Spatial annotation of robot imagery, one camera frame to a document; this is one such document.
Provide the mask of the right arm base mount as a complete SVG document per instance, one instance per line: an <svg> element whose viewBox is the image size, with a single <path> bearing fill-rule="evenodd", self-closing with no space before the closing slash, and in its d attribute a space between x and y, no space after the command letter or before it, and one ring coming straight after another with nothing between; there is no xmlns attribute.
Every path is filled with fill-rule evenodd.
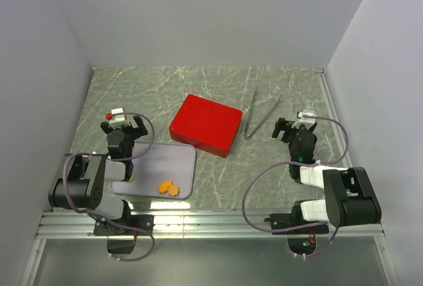
<svg viewBox="0 0 423 286"><path fill-rule="evenodd" d="M316 221L306 221L300 215L293 213L271 213L265 218L270 223L272 234L328 234L327 224L313 227L303 227L304 225L317 224Z"/></svg>

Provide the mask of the red cookie box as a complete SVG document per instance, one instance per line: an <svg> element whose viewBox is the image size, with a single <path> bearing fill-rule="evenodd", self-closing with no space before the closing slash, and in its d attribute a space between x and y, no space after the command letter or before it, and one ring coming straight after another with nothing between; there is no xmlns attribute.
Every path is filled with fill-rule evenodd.
<svg viewBox="0 0 423 286"><path fill-rule="evenodd" d="M229 155L236 130L224 129L177 129L169 128L171 138L196 149L225 158Z"/></svg>

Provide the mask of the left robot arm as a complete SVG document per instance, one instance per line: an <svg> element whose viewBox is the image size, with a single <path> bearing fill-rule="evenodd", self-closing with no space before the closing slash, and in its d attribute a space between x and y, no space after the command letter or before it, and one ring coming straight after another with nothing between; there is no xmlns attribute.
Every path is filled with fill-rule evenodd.
<svg viewBox="0 0 423 286"><path fill-rule="evenodd" d="M52 207L86 214L101 225L109 224L117 234L128 233L133 218L126 201L103 196L106 182L131 182L134 179L135 141L149 134L144 122L149 119L133 112L107 113L100 124L106 134L107 153L66 154L48 193Z"/></svg>

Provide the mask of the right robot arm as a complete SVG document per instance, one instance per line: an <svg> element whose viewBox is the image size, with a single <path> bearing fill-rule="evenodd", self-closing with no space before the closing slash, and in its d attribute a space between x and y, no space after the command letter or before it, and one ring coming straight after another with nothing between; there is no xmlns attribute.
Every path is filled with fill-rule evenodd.
<svg viewBox="0 0 423 286"><path fill-rule="evenodd" d="M328 166L314 158L316 126L314 119L295 122L279 118L272 132L274 139L282 133L281 142L288 145L291 179L324 191L323 199L295 202L290 225L297 232L307 232L314 223L336 228L379 223L381 206L366 170Z"/></svg>

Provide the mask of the red box lid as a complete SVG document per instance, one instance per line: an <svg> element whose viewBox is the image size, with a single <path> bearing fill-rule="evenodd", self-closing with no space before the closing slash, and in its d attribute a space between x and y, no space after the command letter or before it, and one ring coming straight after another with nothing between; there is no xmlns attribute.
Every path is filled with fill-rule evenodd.
<svg viewBox="0 0 423 286"><path fill-rule="evenodd" d="M189 94L169 128L224 129L238 132L242 115L243 112L239 109Z"/></svg>

